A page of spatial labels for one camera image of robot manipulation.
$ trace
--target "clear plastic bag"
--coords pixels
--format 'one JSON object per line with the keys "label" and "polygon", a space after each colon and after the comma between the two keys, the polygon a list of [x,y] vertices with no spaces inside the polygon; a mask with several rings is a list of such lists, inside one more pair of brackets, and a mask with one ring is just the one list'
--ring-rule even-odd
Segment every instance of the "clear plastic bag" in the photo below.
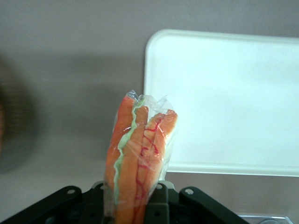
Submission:
{"label": "clear plastic bag", "polygon": [[116,224],[142,224],[145,206],[163,180],[178,116],[164,97],[134,91],[117,112],[107,153],[104,215]]}

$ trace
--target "blurry object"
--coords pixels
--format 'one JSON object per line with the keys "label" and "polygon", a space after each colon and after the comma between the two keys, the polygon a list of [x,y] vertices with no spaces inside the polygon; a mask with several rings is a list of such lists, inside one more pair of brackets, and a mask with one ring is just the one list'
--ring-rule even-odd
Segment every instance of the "blurry object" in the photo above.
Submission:
{"label": "blurry object", "polygon": [[36,129],[35,110],[22,79],[0,57],[0,173],[16,167],[29,154]]}

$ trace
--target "white plastic lid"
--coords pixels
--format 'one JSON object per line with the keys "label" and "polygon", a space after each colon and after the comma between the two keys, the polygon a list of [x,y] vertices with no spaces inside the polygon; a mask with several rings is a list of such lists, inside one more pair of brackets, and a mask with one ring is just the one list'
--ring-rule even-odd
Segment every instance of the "white plastic lid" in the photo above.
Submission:
{"label": "white plastic lid", "polygon": [[299,176],[299,39],[159,31],[144,94],[179,115],[168,171]]}

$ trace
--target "bag of carrots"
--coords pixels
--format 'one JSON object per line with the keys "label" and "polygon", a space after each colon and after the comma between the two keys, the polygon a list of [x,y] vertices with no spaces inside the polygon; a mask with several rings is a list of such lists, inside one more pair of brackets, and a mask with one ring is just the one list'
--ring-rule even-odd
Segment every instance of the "bag of carrots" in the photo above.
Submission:
{"label": "bag of carrots", "polygon": [[134,91],[123,98],[107,152],[104,216],[142,224],[148,200],[168,167],[178,116],[162,98]]}

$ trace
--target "gray wall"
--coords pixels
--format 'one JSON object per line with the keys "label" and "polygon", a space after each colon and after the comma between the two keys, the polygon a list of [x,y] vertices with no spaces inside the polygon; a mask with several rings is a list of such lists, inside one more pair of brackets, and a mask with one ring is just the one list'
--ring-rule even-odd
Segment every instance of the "gray wall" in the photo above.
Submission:
{"label": "gray wall", "polygon": [[[155,32],[299,37],[296,0],[0,1],[1,91],[11,124],[0,157],[0,221],[66,186],[103,179],[123,95],[142,93]],[[299,180],[175,174],[238,213],[299,223]]]}

